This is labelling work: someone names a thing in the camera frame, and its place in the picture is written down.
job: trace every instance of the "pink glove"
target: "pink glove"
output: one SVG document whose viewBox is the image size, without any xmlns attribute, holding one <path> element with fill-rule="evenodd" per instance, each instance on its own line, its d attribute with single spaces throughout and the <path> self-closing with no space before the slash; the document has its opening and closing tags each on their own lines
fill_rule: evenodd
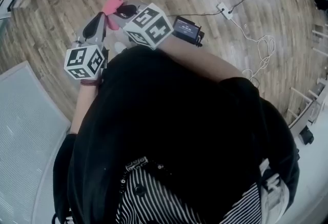
<svg viewBox="0 0 328 224">
<path fill-rule="evenodd" d="M 116 12 L 117 8 L 119 8 L 123 4 L 123 0 L 107 0 L 104 7 L 102 8 L 102 12 L 105 15 L 110 15 Z M 107 26 L 112 30 L 118 30 L 119 26 L 116 22 L 110 20 L 107 17 Z"/>
</svg>

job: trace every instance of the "white cable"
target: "white cable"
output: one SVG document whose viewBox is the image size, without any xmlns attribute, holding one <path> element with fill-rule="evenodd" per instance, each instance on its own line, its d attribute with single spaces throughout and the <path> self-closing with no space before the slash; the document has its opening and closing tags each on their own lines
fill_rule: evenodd
<svg viewBox="0 0 328 224">
<path fill-rule="evenodd" d="M 275 42 L 275 39 L 273 36 L 271 35 L 265 35 L 263 36 L 262 38 L 260 38 L 259 40 L 254 40 L 254 39 L 251 39 L 251 38 L 248 38 L 245 33 L 244 33 L 244 30 L 239 26 L 237 25 L 237 23 L 231 19 L 231 21 L 241 29 L 242 31 L 242 34 L 245 36 L 245 38 L 247 40 L 251 40 L 251 41 L 254 41 L 257 43 L 257 51 L 258 51 L 258 56 L 260 57 L 261 59 L 261 62 L 260 62 L 260 65 L 259 65 L 259 69 L 253 74 L 253 71 L 251 69 L 244 69 L 242 71 L 242 73 L 244 73 L 245 71 L 250 71 L 251 73 L 251 77 L 249 78 L 250 81 L 252 81 L 253 77 L 262 69 L 265 69 L 268 64 L 269 64 L 269 61 L 270 61 L 270 57 L 274 54 L 275 50 L 276 50 L 276 42 Z M 268 47 L 268 56 L 262 58 L 261 56 L 261 53 L 260 53 L 260 48 L 259 48 L 259 44 L 261 41 L 265 41 L 266 42 L 266 46 Z"/>
</svg>

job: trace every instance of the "sneaker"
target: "sneaker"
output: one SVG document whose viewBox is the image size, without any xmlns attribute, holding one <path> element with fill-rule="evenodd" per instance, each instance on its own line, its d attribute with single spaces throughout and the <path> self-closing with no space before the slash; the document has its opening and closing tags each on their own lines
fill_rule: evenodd
<svg viewBox="0 0 328 224">
<path fill-rule="evenodd" d="M 123 44 L 122 42 L 116 42 L 114 45 L 114 48 L 115 48 L 115 52 L 117 54 L 121 54 L 123 52 L 123 50 L 127 49 L 125 44 Z"/>
</svg>

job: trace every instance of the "power strip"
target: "power strip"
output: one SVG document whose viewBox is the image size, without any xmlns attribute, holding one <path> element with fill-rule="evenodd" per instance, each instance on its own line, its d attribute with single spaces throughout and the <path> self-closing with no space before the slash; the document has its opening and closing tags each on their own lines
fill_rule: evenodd
<svg viewBox="0 0 328 224">
<path fill-rule="evenodd" d="M 229 11 L 229 9 L 227 8 L 227 6 L 224 3 L 219 3 L 217 5 L 217 8 L 222 12 L 222 14 L 224 15 L 224 17 L 228 20 L 232 19 L 232 12 Z"/>
</svg>

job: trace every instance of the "white mat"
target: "white mat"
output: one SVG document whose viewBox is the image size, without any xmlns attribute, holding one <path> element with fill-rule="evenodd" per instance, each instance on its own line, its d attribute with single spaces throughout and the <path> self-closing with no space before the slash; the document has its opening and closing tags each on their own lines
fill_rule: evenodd
<svg viewBox="0 0 328 224">
<path fill-rule="evenodd" d="M 50 223 L 52 166 L 70 123 L 28 62 L 0 75 L 0 223 Z"/>
</svg>

